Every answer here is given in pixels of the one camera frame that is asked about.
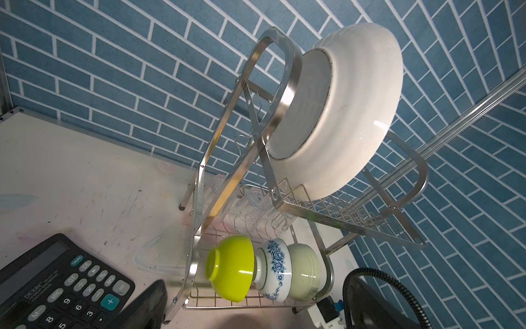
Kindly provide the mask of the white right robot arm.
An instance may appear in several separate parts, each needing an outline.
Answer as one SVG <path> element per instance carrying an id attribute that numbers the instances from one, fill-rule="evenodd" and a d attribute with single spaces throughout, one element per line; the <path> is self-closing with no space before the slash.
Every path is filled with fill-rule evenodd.
<path id="1" fill-rule="evenodd" d="M 420 328 L 361 278 L 352 278 L 347 299 L 355 328 Z"/>

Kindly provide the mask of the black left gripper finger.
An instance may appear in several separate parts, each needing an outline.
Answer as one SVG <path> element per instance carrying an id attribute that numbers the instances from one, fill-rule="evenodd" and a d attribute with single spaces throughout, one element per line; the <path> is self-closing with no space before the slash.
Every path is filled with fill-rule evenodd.
<path id="1" fill-rule="evenodd" d="M 167 288 L 157 280 L 135 298 L 104 328 L 161 328 L 167 305 Z"/>

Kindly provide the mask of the white patterned large bowl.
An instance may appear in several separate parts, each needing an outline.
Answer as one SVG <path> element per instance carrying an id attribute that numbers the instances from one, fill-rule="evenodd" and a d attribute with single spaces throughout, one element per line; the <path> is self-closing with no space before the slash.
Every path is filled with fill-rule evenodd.
<path id="1" fill-rule="evenodd" d="M 381 145 L 404 65 L 393 33 L 375 23 L 327 35 L 302 60 L 295 97 L 267 150 L 281 189 L 315 201 L 342 189 Z"/>

